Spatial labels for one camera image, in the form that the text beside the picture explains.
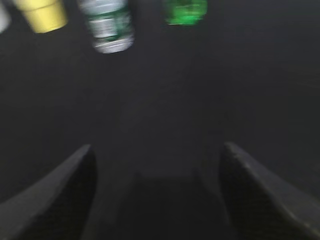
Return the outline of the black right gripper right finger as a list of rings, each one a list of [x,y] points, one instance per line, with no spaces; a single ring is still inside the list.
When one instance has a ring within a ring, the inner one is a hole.
[[[220,152],[219,185],[240,240],[320,238],[320,202],[232,142]]]

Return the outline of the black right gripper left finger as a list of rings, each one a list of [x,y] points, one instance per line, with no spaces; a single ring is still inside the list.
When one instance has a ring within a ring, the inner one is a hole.
[[[0,238],[81,239],[96,189],[96,156],[86,144],[44,178],[0,204]]]

